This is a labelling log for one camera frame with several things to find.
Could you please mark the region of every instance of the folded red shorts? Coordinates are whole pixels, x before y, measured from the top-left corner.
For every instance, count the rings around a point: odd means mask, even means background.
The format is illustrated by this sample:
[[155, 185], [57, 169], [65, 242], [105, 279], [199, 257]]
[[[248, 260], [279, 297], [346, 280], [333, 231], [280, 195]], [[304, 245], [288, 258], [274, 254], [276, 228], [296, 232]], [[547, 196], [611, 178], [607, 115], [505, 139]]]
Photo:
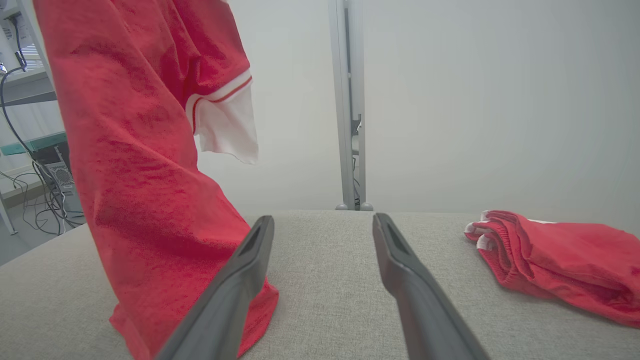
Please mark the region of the folded red shorts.
[[[249, 231], [198, 171], [193, 138], [198, 94], [231, 99], [250, 82], [249, 63], [223, 1], [34, 6], [80, 201], [119, 301], [111, 323], [136, 360], [152, 359]], [[277, 301], [265, 281], [240, 354]]]
[[640, 327], [640, 241], [602, 224], [488, 211], [465, 229], [506, 288]]

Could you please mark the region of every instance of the shelf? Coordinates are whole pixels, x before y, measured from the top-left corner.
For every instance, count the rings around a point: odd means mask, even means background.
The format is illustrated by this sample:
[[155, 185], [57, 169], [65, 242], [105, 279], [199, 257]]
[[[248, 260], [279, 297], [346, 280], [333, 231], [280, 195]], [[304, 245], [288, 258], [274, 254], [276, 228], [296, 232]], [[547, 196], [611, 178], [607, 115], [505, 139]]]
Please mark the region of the shelf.
[[20, 8], [14, 4], [10, 8], [0, 10], [0, 19], [6, 19], [11, 15], [15, 15], [20, 12]]
[[13, 106], [56, 100], [56, 92], [45, 69], [14, 73], [4, 83], [4, 105]]
[[[44, 149], [45, 147], [56, 145], [65, 141], [67, 141], [67, 133], [62, 131], [59, 133], [42, 136], [40, 138], [25, 140], [24, 143], [25, 145], [27, 145], [27, 147], [29, 147], [29, 150], [38, 151], [40, 149]], [[11, 143], [9, 145], [0, 146], [0, 152], [2, 153], [2, 155], [7, 156], [22, 154], [25, 151], [20, 143]]]

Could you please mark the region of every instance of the gray fabric surface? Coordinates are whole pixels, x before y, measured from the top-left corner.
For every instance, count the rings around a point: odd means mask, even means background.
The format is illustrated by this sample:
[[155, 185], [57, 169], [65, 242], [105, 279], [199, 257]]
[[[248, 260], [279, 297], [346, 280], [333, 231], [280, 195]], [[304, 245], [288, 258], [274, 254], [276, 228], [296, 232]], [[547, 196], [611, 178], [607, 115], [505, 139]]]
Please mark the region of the gray fabric surface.
[[[372, 213], [275, 214], [268, 276], [280, 302], [243, 359], [406, 358], [384, 290]], [[640, 330], [502, 289], [462, 235], [479, 215], [391, 214], [487, 353], [501, 359], [637, 359]], [[248, 217], [250, 224], [257, 217]], [[86, 226], [0, 266], [0, 358], [130, 359]]]

